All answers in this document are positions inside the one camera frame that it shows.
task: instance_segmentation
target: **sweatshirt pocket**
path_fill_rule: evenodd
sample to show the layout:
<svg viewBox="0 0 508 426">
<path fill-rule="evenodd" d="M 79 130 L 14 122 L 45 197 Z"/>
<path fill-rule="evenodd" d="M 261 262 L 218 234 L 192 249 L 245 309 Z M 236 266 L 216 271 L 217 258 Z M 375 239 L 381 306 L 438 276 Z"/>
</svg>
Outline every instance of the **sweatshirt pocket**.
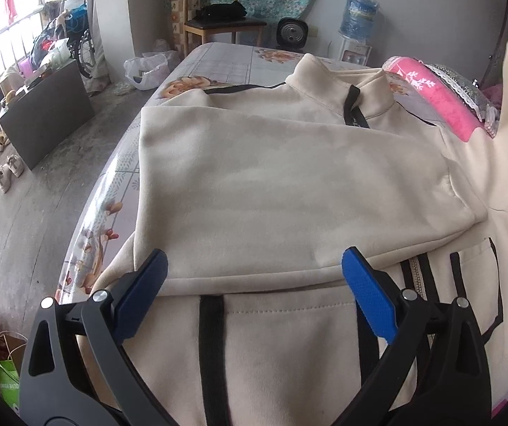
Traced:
<svg viewBox="0 0 508 426">
<path fill-rule="evenodd" d="M 496 248 L 489 237 L 480 244 L 449 255 L 457 296 L 473 306 L 485 343 L 503 321 Z"/>
</svg>

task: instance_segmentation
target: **black chair seat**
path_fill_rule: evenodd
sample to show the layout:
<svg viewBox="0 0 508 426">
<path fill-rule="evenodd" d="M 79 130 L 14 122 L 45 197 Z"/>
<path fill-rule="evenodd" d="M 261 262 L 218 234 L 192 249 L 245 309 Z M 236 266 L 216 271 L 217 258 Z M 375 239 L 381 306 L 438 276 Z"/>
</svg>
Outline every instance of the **black chair seat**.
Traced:
<svg viewBox="0 0 508 426">
<path fill-rule="evenodd" d="M 190 21 L 185 22 L 185 25 L 188 25 L 189 27 L 194 27 L 196 29 L 208 30 L 208 29 L 224 29 L 232 27 L 259 27 L 267 24 L 266 22 L 261 21 L 259 19 L 245 17 L 244 19 L 238 19 L 236 21 L 221 21 L 221 22 L 211 22 L 191 19 Z"/>
</svg>

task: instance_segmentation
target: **white plastic bag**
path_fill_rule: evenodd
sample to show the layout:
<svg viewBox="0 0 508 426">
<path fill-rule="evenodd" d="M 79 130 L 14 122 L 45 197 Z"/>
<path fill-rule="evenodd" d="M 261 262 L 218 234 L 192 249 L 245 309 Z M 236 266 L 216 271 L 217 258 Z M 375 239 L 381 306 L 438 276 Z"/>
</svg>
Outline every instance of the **white plastic bag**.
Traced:
<svg viewBox="0 0 508 426">
<path fill-rule="evenodd" d="M 142 91 L 157 88 L 170 74 L 167 57 L 162 53 L 148 58 L 133 58 L 124 62 L 128 83 Z"/>
<path fill-rule="evenodd" d="M 179 65 L 181 59 L 179 59 L 179 53 L 171 51 L 170 45 L 164 39 L 157 39 L 154 43 L 154 47 L 151 53 L 142 53 L 144 58 L 155 56 L 157 53 L 162 53 L 167 58 L 167 64 L 170 67 L 170 71 Z"/>
<path fill-rule="evenodd" d="M 142 53 L 142 56 L 144 58 L 151 58 L 156 54 L 158 53 Z M 179 53 L 176 51 L 164 51 L 162 54 L 167 58 L 167 65 L 170 67 L 170 72 L 173 72 L 173 70 L 181 62 L 181 59 L 179 59 Z"/>
<path fill-rule="evenodd" d="M 71 58 L 71 52 L 67 46 L 68 41 L 68 38 L 56 40 L 51 48 L 49 48 L 49 51 L 41 61 L 40 66 L 50 64 L 55 70 L 63 67 Z"/>
</svg>

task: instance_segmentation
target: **white sneaker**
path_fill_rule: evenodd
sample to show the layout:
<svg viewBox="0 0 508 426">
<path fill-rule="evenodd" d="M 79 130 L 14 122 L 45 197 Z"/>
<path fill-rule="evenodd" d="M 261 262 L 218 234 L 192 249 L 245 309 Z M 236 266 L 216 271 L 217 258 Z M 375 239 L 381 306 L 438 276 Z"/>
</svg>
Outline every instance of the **white sneaker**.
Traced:
<svg viewBox="0 0 508 426">
<path fill-rule="evenodd" d="M 14 173 L 14 176 L 19 178 L 23 173 L 23 160 L 19 155 L 8 155 L 6 159 L 6 164 L 9 166 L 9 169 Z"/>
<path fill-rule="evenodd" d="M 0 166 L 0 190 L 3 193 L 8 192 L 10 186 L 12 185 L 11 174 L 12 173 L 10 172 L 7 164 Z"/>
</svg>

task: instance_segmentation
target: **cream sweatshirt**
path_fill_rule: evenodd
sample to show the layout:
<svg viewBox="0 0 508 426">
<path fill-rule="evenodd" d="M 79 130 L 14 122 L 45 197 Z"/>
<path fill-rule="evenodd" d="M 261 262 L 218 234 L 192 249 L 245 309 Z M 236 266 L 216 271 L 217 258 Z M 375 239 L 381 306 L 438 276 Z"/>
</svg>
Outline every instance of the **cream sweatshirt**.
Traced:
<svg viewBox="0 0 508 426">
<path fill-rule="evenodd" d="M 370 129 L 344 123 L 352 84 Z M 94 290 L 153 248 L 167 253 L 168 278 L 124 347 L 181 426 L 207 425 L 203 295 L 223 295 L 233 426 L 338 417 L 363 376 L 361 323 L 340 270 L 352 245 L 401 288 L 413 279 L 432 301 L 465 295 L 493 404 L 508 395 L 508 50 L 494 140 L 476 129 L 464 143 L 407 113 L 381 69 L 330 72 L 306 54 L 276 88 L 191 90 L 144 108 L 139 154 L 136 231 Z M 395 406 L 415 383 L 414 365 Z"/>
</svg>

